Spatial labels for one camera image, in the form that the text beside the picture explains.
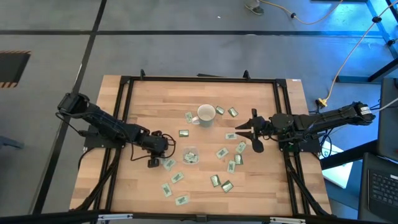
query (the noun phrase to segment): black metal stand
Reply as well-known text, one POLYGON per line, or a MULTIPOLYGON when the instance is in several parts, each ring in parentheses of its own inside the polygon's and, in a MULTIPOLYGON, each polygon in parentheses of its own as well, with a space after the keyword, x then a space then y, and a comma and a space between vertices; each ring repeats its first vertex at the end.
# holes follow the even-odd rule
POLYGON ((321 159, 322 170, 340 166, 346 164, 347 162, 360 160, 362 159, 365 152, 370 152, 376 155, 376 149, 377 140, 374 140, 366 144, 354 147, 352 149, 345 150, 344 152, 340 152, 332 156, 326 157, 324 159, 321 159))
MULTIPOLYGON (((391 5, 390 0, 386 0, 387 5, 391 5)), ((370 1, 366 1, 366 5, 369 8, 372 16, 377 17, 377 12, 374 10, 373 5, 370 1)), ((390 7, 392 14, 394 15, 396 21, 398 22, 398 13, 394 6, 390 7)), ((376 73, 369 77, 355 77, 355 76, 346 76, 346 75, 339 75, 336 79, 336 82, 340 83, 373 83, 373 84, 381 84, 381 80, 386 75, 393 72, 396 68, 398 68, 398 53, 395 48, 392 46, 396 40, 391 40, 389 34, 385 30, 384 26, 381 22, 376 23, 377 28, 382 32, 383 39, 386 41, 387 47, 389 48, 392 56, 395 58, 392 62, 388 63, 386 66, 382 67, 376 73)))
POLYGON ((339 75, 336 82, 341 83, 374 83, 381 84, 382 78, 393 72, 398 68, 398 58, 394 59, 392 62, 388 63, 386 66, 382 67, 376 73, 370 77, 352 77, 352 76, 342 76, 339 75))

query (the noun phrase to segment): yellow cable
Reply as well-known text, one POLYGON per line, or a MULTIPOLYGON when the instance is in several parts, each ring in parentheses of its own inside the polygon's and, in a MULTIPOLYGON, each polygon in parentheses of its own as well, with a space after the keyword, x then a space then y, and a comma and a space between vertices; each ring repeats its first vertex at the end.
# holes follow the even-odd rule
MULTIPOLYGON (((393 6, 394 4, 396 4, 398 2, 398 0, 394 1, 393 3, 391 3, 391 5, 389 5, 385 10, 383 10, 380 15, 378 15, 378 17, 381 17, 391 6, 393 6)), ((372 23, 372 25, 369 27, 369 29, 364 33, 364 35, 362 36, 362 38, 359 40, 359 42, 354 46, 354 48, 351 50, 351 52, 348 54, 348 56, 346 57, 346 59, 344 60, 343 64, 341 65, 340 69, 337 71, 335 78, 333 79, 333 82, 331 83, 331 87, 330 87, 330 91, 328 96, 325 99, 318 99, 319 102, 322 104, 322 106, 327 106, 327 101, 329 100, 330 96, 331 96, 331 91, 333 90, 333 86, 335 85, 336 79, 338 77, 338 75, 340 74, 341 70, 343 69, 343 67, 345 66, 347 60, 351 57, 351 54, 353 54, 354 50, 358 47, 358 45, 362 42, 362 40, 365 38, 365 36, 369 33, 369 31, 372 29, 372 27, 375 25, 375 22, 372 23)))
MULTIPOLYGON (((266 3, 266 4, 271 5, 271 6, 278 7, 279 9, 283 9, 284 11, 288 12, 290 15, 293 14, 292 12, 290 12, 288 9, 286 9, 286 8, 283 7, 283 6, 280 6, 280 5, 271 3, 271 2, 267 2, 267 1, 263 1, 263 0, 260 0, 260 2, 266 3)), ((342 3, 342 2, 343 2, 343 0, 340 0, 340 2, 339 2, 330 12, 328 12, 328 14, 326 14, 326 15, 323 16, 321 19, 319 19, 319 20, 317 20, 317 21, 315 21, 315 22, 304 22, 304 21, 302 21, 301 19, 299 19, 297 16, 294 16, 294 19, 298 20, 299 22, 301 22, 302 24, 305 24, 305 25, 316 24, 317 22, 320 22, 320 21, 324 20, 324 18, 328 17, 328 16, 329 16, 329 15, 342 3)))

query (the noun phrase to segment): dollar bill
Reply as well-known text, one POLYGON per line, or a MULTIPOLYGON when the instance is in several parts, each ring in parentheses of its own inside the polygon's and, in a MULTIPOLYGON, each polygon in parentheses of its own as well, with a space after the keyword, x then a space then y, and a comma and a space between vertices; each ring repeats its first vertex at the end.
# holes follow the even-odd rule
POLYGON ((198 156, 192 152, 185 154, 184 159, 186 162, 189 162, 189 163, 198 162, 198 156))
POLYGON ((189 136, 189 130, 180 130, 179 132, 180 137, 188 137, 189 136))
POLYGON ((235 108, 231 108, 228 110, 228 113, 232 116, 232 117, 236 117, 239 113, 235 110, 235 108))
POLYGON ((175 184, 178 181, 182 180, 183 178, 184 178, 184 175, 182 174, 182 172, 178 172, 172 177, 172 182, 173 182, 173 184, 175 184))
POLYGON ((184 205, 189 202, 188 195, 184 195, 175 199, 175 205, 184 205))
POLYGON ((242 154, 242 152, 244 151, 244 149, 246 148, 246 143, 245 142, 240 142, 238 144, 238 146, 236 146, 236 152, 238 152, 239 154, 242 154))
POLYGON ((169 184, 162 184, 162 189, 165 197, 172 195, 172 189, 170 188, 169 184))
POLYGON ((185 119, 187 120, 187 123, 192 123, 192 113, 191 112, 185 113, 185 119))
POLYGON ((229 161, 228 162, 228 168, 227 168, 226 171, 231 173, 231 174, 235 173, 235 165, 236 165, 235 161, 229 161))
POLYGON ((220 107, 220 106, 217 106, 217 107, 216 107, 216 112, 217 112, 218 114, 221 114, 221 115, 223 115, 223 114, 224 114, 224 112, 225 112, 225 110, 224 110, 222 107, 220 107))
POLYGON ((167 171, 172 170, 172 167, 176 164, 177 162, 174 159, 169 159, 167 161, 163 161, 163 166, 167 171))
POLYGON ((235 133, 226 133, 225 139, 238 139, 238 136, 235 133))
POLYGON ((240 155, 240 154, 235 155, 235 164, 236 165, 243 165, 242 155, 240 155))
POLYGON ((164 164, 164 162, 165 162, 166 160, 167 160, 167 159, 165 159, 165 158, 159 158, 160 164, 164 164))
POLYGON ((218 175, 214 175, 210 177, 211 183, 213 184, 213 187, 217 187, 221 184, 220 178, 218 175))
POLYGON ((222 157, 226 156, 228 153, 229 153, 229 152, 228 152, 228 149, 224 147, 224 148, 220 149, 220 150, 216 153, 216 156, 217 156, 217 158, 221 159, 222 157))
POLYGON ((229 181, 229 180, 227 180, 221 186, 221 188, 224 190, 225 193, 228 193, 233 187, 234 187, 234 185, 232 185, 231 181, 229 181))

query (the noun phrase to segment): laptop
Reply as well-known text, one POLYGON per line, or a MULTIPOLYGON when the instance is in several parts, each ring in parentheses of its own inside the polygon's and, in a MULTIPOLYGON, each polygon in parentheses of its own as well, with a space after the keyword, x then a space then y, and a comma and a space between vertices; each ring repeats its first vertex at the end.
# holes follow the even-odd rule
POLYGON ((369 211, 386 222, 398 223, 398 164, 365 153, 364 173, 369 211))

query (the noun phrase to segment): desk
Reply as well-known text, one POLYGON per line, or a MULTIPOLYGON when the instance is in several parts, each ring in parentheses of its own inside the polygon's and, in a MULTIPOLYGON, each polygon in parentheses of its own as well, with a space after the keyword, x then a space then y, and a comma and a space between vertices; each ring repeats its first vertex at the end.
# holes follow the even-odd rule
MULTIPOLYGON (((105 75, 96 104, 112 114, 121 77, 105 75)), ((300 80, 287 80, 293 113, 308 113, 300 80)), ((255 153, 251 142, 243 137, 226 140, 225 133, 251 117, 251 108, 268 118, 276 113, 273 87, 266 83, 216 82, 157 82, 135 81, 127 123, 137 123, 151 131, 162 130, 177 141, 173 158, 177 164, 170 172, 162 166, 149 169, 147 160, 131 162, 131 147, 122 150, 114 186, 111 211, 147 213, 205 213, 222 215, 292 215, 283 155, 274 141, 263 141, 264 152, 255 153), (234 107, 239 115, 232 118, 228 112, 216 115, 210 129, 187 124, 184 114, 208 103, 225 110, 234 107), (179 129, 189 129, 187 138, 179 138, 179 129), (244 165, 236 166, 235 174, 226 171, 240 141, 248 144, 243 152, 244 165), (182 164, 182 151, 196 146, 199 163, 182 164), (215 153, 227 147, 229 154, 219 160, 215 153), (185 178, 176 184, 171 176, 182 171, 185 178), (230 180, 234 188, 227 194, 213 187, 210 176, 218 174, 221 181, 230 180), (161 185, 168 182, 173 195, 165 198, 161 185), (175 205, 175 198, 189 195, 190 203, 175 205)), ((146 155, 134 146, 134 158, 146 155)), ((310 153, 301 153, 305 183, 324 210, 331 212, 319 161, 310 153)), ((81 162, 70 208, 79 206, 98 181, 104 149, 90 151, 81 162)), ((100 208, 104 208, 108 187, 104 188, 100 208)), ((300 191, 295 187, 298 210, 302 212, 300 191)))

